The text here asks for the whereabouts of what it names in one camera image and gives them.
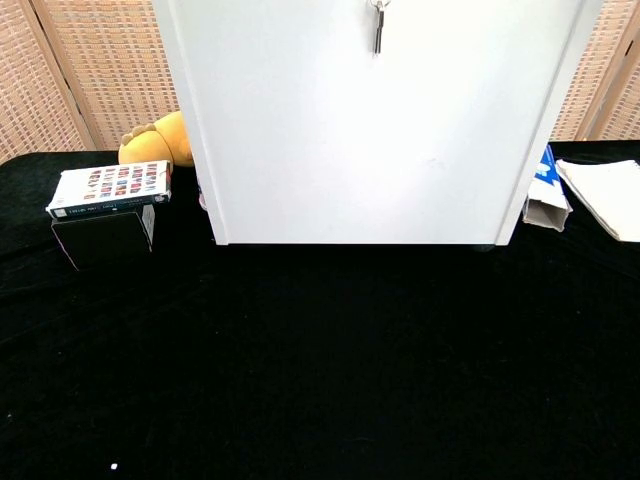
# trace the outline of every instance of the black cloth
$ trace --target black cloth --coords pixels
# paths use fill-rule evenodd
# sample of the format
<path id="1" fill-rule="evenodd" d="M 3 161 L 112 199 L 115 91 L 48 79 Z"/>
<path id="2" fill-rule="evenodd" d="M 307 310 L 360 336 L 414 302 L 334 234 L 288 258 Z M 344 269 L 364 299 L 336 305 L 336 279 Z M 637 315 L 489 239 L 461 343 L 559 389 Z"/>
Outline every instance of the black cloth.
<path id="1" fill-rule="evenodd" d="M 0 478 L 639 478 L 640 256 L 570 193 L 489 253 L 220 247 L 177 169 L 150 258 L 76 273 L 44 207 L 115 161 L 0 167 Z"/>

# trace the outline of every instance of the metal key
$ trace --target metal key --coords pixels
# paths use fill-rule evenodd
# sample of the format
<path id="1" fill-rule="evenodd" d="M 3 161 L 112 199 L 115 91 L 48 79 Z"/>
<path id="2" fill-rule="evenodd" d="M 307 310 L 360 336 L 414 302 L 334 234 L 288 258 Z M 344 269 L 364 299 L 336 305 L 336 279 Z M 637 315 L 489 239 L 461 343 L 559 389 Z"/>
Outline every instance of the metal key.
<path id="1" fill-rule="evenodd" d="M 384 8 L 385 4 L 382 1 L 376 3 L 376 10 L 378 10 L 378 28 L 376 29 L 376 39 L 373 45 L 373 53 L 380 55 L 382 51 L 382 28 L 384 27 Z"/>

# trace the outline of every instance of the white cabinet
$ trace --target white cabinet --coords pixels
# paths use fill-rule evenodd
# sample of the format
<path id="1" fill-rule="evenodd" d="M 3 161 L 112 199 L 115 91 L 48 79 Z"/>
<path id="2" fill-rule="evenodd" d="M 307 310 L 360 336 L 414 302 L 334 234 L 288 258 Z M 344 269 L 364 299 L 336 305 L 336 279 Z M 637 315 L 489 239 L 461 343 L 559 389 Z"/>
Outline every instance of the white cabinet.
<path id="1" fill-rule="evenodd" d="M 508 243 L 599 0 L 154 0 L 219 243 Z"/>

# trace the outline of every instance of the book spine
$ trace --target book spine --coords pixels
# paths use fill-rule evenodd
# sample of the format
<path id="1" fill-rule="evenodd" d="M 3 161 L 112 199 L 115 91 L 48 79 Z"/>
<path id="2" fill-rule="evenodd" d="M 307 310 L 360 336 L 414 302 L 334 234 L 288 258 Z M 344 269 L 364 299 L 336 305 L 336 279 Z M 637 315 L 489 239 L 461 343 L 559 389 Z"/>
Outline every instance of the book spine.
<path id="1" fill-rule="evenodd" d="M 90 205 L 76 205 L 73 207 L 56 208 L 51 210 L 54 218 L 64 219 L 69 217 L 79 217 L 93 213 L 104 213 L 114 210 L 124 210 L 150 203 L 167 203 L 169 195 L 145 195 L 143 197 L 125 198 L 122 200 L 110 200 L 102 203 L 92 203 Z"/>

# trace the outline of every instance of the colorful photo grid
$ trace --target colorful photo grid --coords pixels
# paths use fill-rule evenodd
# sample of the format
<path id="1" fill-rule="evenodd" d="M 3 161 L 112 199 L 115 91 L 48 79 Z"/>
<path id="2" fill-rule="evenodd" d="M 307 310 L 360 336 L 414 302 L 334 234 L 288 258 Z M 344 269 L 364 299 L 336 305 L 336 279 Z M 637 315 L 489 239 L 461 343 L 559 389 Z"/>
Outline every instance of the colorful photo grid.
<path id="1" fill-rule="evenodd" d="M 108 200 L 125 195 L 147 194 L 155 190 L 158 165 L 119 165 L 96 169 L 89 175 L 84 200 Z"/>

